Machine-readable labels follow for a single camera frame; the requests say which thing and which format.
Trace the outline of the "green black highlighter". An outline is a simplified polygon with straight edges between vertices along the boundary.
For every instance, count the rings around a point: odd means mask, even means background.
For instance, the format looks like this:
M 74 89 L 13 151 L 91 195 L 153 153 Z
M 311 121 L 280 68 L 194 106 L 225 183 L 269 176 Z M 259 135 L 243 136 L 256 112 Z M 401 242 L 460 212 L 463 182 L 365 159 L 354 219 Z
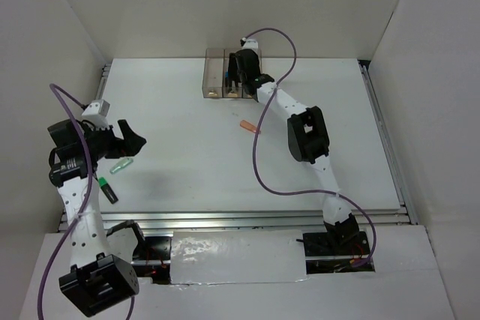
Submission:
M 106 199 L 111 204 L 115 204 L 119 201 L 119 198 L 117 197 L 117 195 L 115 194 L 115 192 L 113 191 L 110 184 L 108 183 L 108 181 L 105 178 L 100 177 L 100 178 L 97 179 L 97 182 L 99 184 L 100 190 L 102 191 L 102 193 L 105 195 Z

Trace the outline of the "orange pen cap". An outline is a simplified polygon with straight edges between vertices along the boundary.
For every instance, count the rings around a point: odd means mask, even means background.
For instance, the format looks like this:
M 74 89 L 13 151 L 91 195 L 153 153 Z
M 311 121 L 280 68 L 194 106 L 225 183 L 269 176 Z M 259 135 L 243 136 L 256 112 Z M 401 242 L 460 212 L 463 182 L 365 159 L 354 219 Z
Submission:
M 260 134 L 260 129 L 255 125 L 246 120 L 240 121 L 240 127 L 255 134 Z

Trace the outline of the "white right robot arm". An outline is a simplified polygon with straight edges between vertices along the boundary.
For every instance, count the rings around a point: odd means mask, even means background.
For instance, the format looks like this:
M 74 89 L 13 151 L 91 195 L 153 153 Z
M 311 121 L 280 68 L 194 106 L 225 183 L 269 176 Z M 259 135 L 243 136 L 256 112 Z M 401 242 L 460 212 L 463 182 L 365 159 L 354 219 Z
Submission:
M 287 145 L 293 159 L 312 169 L 319 182 L 322 217 L 328 248 L 343 254 L 353 245 L 359 225 L 352 203 L 340 194 L 330 162 L 330 140 L 323 112 L 318 106 L 305 106 L 280 89 L 274 79 L 260 70 L 260 57 L 254 49 L 229 54 L 225 86 L 242 87 L 245 94 L 271 110 L 286 123 Z

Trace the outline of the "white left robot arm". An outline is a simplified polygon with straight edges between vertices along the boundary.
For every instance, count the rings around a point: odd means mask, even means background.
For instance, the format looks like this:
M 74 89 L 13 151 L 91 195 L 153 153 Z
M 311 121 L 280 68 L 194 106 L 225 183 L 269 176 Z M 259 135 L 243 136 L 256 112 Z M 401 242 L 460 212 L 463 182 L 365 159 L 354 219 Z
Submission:
M 118 126 L 121 137 L 115 136 L 112 127 L 94 127 L 90 121 L 67 119 L 48 128 L 55 143 L 49 156 L 49 179 L 62 198 L 70 230 L 70 269 L 59 278 L 59 288 L 88 318 L 139 293 L 131 262 L 148 250 L 136 222 L 126 220 L 105 229 L 101 216 L 101 190 L 95 175 L 98 161 L 134 156 L 146 144 L 126 120 L 119 120 Z

